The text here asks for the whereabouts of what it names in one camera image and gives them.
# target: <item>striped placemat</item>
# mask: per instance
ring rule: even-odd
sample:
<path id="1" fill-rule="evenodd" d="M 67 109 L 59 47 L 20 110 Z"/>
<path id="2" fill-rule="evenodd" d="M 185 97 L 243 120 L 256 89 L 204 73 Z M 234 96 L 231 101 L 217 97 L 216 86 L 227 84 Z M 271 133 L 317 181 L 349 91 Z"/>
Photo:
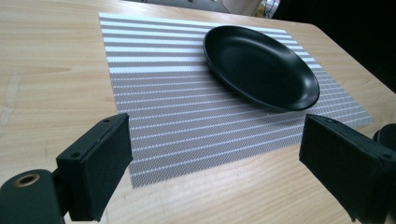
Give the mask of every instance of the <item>striped placemat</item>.
<path id="1" fill-rule="evenodd" d="M 248 27 L 294 50 L 316 75 L 320 98 L 305 111 L 279 114 L 247 102 L 210 74 L 203 38 L 224 24 L 99 18 L 117 109 L 130 115 L 134 187 L 299 143 L 306 113 L 350 127 L 374 121 L 284 30 Z"/>

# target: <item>plate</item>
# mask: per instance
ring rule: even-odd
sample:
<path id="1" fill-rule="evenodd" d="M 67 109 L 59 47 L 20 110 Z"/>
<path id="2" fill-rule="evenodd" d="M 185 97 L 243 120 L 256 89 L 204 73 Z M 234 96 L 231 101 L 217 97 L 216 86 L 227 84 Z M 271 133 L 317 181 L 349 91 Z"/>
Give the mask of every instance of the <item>plate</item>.
<path id="1" fill-rule="evenodd" d="M 274 110 L 299 111 L 319 98 L 318 81 L 306 63 L 268 35 L 219 26 L 204 39 L 210 68 L 232 90 Z"/>

